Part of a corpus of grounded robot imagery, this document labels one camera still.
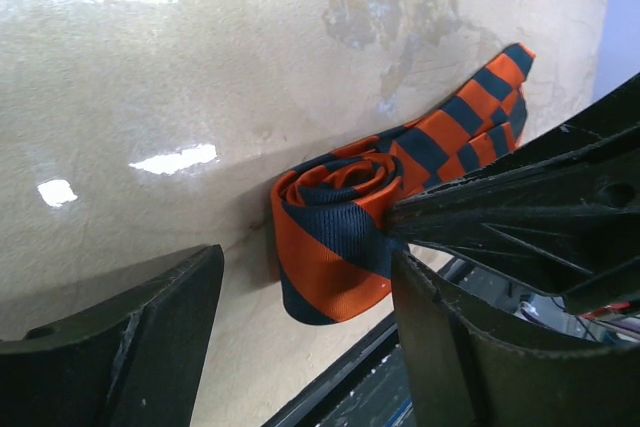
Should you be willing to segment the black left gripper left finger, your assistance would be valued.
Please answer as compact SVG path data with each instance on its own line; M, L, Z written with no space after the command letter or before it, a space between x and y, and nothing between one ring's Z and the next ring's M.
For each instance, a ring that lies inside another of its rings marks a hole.
M4 426L187 426L224 272L204 246L156 277L1 344Z

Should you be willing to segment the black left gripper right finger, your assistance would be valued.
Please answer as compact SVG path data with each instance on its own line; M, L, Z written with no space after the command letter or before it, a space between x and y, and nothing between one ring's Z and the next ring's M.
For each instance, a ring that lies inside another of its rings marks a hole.
M417 425L638 425L638 345L523 321L405 252L392 296Z

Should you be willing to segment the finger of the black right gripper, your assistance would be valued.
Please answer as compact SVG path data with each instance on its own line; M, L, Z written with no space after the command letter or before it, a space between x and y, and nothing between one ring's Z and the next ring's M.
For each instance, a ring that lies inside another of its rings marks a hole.
M392 236L469 260L569 312L639 299L639 139L540 137L398 203Z
M463 177L466 182L583 157L601 161L639 148L639 76L572 118L488 166Z

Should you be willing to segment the orange navy striped tie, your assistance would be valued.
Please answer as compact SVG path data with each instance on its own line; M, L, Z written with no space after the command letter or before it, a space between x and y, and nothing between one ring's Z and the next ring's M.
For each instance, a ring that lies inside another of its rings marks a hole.
M535 55L507 46L429 113L285 172L271 189L287 313L314 326L350 320L391 291L391 205L513 151L527 119Z

